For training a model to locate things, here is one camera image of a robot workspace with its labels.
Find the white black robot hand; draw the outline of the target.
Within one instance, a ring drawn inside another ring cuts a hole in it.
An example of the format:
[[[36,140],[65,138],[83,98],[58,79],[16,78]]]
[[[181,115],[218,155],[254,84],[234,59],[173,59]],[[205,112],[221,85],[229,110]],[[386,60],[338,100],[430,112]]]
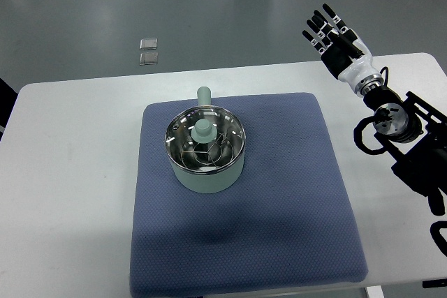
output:
[[[373,56],[366,44],[328,5],[315,10],[307,20],[302,35],[318,52],[329,73],[350,86],[354,94],[365,94],[383,86],[382,74],[373,66]]]

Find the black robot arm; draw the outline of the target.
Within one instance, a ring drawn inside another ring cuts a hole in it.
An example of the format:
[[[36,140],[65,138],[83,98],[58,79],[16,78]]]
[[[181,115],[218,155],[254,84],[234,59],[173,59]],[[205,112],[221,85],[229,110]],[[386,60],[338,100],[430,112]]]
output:
[[[394,175],[427,198],[432,214],[446,215],[446,115],[410,91],[402,100],[385,86],[363,102],[374,114],[354,128],[356,146],[372,156],[389,153]]]

